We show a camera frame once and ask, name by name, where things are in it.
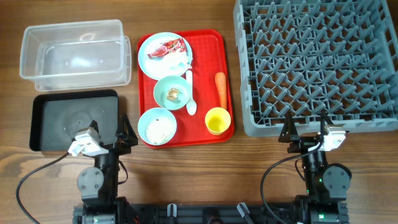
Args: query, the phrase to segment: red snack package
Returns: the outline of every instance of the red snack package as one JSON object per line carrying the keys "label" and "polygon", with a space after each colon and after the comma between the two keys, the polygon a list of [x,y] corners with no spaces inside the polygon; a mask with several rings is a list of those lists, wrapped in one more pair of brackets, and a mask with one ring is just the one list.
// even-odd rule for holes
{"label": "red snack package", "polygon": [[156,50],[148,54],[149,58],[162,58],[171,52],[187,52],[184,40],[181,38],[170,40],[156,46]]}

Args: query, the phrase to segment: wooden surface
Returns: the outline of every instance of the wooden surface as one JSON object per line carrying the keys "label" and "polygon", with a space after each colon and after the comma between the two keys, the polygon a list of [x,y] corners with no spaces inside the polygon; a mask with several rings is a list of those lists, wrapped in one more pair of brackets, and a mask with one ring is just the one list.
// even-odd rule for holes
{"label": "wooden surface", "polygon": [[[132,203],[260,203],[263,172],[287,157],[276,138],[249,138],[243,131],[239,93],[239,59],[235,47],[234,0],[155,1],[3,1],[0,3],[0,223],[30,223],[17,205],[15,189],[32,169],[54,160],[29,149],[32,101],[40,93],[19,76],[22,36],[27,26],[60,22],[120,19],[132,43],[163,31],[216,29],[225,39],[236,121],[234,136],[223,144],[154,151],[141,141],[122,156],[129,180],[119,195]],[[137,70],[132,82],[115,90],[124,96],[132,126],[138,122]],[[353,172],[348,190],[352,223],[396,223],[398,220],[398,132],[349,134],[328,153]],[[76,177],[93,161],[68,157],[29,178],[21,198],[42,223],[70,223],[81,203]],[[293,162],[279,166],[266,179],[269,201],[291,201],[305,194]]]}

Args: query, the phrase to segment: yellow object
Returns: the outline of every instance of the yellow object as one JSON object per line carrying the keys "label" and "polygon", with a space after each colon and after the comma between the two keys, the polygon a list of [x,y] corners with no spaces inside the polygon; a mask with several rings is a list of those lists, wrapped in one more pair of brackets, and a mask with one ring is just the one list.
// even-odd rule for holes
{"label": "yellow object", "polygon": [[223,108],[209,110],[205,117],[206,127],[211,134],[223,134],[231,125],[231,115]]}

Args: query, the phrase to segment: carrot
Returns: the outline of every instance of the carrot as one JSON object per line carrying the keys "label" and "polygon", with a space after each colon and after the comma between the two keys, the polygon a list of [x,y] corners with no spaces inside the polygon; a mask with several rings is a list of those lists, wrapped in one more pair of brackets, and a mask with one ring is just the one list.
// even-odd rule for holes
{"label": "carrot", "polygon": [[226,75],[223,72],[216,74],[216,86],[220,96],[221,107],[226,109]]}

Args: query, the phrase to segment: gray dish rack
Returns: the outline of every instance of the gray dish rack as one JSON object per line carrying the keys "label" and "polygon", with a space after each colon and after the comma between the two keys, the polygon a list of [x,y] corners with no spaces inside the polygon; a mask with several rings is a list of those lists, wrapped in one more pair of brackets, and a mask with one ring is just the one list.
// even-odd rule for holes
{"label": "gray dish rack", "polygon": [[398,129],[398,40],[386,0],[236,0],[248,136],[299,134],[319,113],[352,132]]}

